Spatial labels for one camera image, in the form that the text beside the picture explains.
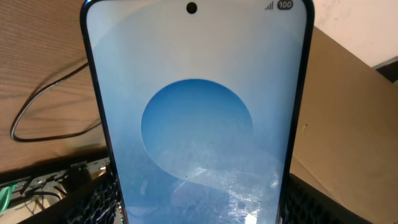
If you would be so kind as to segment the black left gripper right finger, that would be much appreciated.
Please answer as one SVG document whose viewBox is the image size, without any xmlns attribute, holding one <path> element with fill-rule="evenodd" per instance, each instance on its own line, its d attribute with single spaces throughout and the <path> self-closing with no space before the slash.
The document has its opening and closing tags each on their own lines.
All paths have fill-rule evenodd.
<svg viewBox="0 0 398 224">
<path fill-rule="evenodd" d="M 293 174 L 289 175 L 281 223 L 370 224 Z"/>
</svg>

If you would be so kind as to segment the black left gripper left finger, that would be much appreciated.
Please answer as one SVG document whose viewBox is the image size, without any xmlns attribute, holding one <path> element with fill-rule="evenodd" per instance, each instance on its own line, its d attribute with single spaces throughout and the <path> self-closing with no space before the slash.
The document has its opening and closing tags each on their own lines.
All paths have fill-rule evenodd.
<svg viewBox="0 0 398 224">
<path fill-rule="evenodd" d="M 113 223 L 121 194 L 115 175 L 103 168 L 93 178 L 86 167 L 72 167 L 53 186 L 55 192 L 29 190 L 29 197 L 49 196 L 55 203 L 21 221 L 22 224 Z"/>
</svg>

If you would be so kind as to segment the blue Samsung smartphone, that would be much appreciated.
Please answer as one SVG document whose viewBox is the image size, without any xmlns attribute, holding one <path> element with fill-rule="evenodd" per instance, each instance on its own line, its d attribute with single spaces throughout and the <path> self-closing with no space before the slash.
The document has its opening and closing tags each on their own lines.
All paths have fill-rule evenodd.
<svg viewBox="0 0 398 224">
<path fill-rule="evenodd" d="M 85 1 L 127 223 L 280 223 L 312 1 Z"/>
</svg>

